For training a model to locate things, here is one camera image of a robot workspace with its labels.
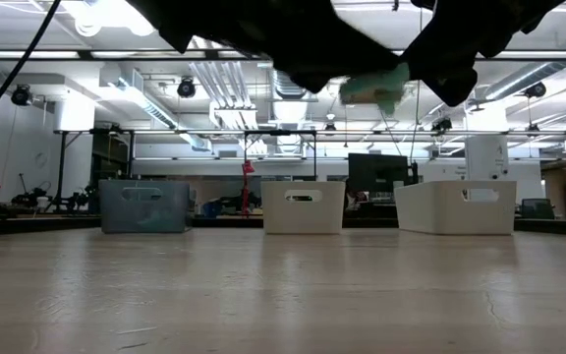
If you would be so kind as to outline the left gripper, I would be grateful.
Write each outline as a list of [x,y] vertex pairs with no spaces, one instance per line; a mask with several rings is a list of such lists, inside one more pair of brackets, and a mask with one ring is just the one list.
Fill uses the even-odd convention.
[[343,21],[329,0],[129,0],[175,50],[197,36],[273,60],[318,93],[333,78],[391,71],[401,59]]

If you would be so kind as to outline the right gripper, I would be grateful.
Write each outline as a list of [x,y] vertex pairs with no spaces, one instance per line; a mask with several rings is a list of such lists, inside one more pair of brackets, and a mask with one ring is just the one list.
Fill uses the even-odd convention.
[[513,35],[534,30],[559,0],[421,0],[431,20],[403,52],[410,78],[421,80],[446,105],[464,102],[478,81],[477,55],[491,58]]

